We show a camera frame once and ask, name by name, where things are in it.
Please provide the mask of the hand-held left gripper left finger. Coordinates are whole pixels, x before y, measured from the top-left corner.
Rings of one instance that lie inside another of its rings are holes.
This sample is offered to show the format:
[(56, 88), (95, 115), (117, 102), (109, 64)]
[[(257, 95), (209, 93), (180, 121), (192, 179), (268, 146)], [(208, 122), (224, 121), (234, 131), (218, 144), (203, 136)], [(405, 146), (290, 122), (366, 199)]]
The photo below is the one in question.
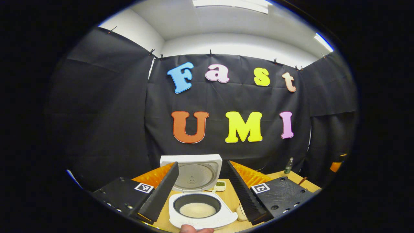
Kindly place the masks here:
[(177, 162), (165, 165), (166, 175), (160, 184), (137, 182), (119, 177), (102, 188), (92, 192), (92, 196), (100, 203), (126, 218), (154, 224), (179, 176)]

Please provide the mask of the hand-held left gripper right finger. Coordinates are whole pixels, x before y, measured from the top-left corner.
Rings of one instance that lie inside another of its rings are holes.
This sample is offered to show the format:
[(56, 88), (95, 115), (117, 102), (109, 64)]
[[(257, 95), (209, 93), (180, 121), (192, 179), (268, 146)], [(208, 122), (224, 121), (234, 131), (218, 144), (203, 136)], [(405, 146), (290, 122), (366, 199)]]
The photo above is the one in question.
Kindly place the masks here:
[(296, 184), (287, 176), (260, 181), (248, 187), (235, 163), (227, 162), (229, 180), (238, 196), (248, 221), (257, 225), (278, 220), (311, 200), (315, 193)]

